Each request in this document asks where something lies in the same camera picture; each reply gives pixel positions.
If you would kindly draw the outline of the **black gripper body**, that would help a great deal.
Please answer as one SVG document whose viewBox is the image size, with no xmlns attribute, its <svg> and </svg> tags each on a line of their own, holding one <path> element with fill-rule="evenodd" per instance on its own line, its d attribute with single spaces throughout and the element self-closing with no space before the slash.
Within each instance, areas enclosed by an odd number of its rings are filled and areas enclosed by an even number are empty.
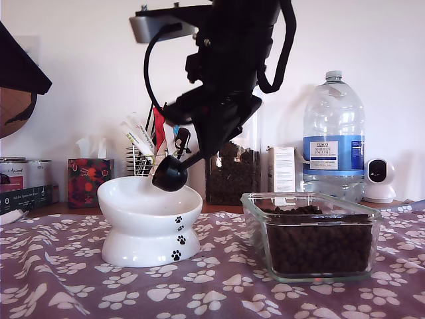
<svg viewBox="0 0 425 319">
<path fill-rule="evenodd" d="M 164 107 L 175 124 L 243 125 L 259 109 L 252 95 L 257 73 L 270 54 L 273 25 L 203 23 L 195 40 L 198 51 L 186 59 L 187 78 L 201 86 Z"/>
</svg>

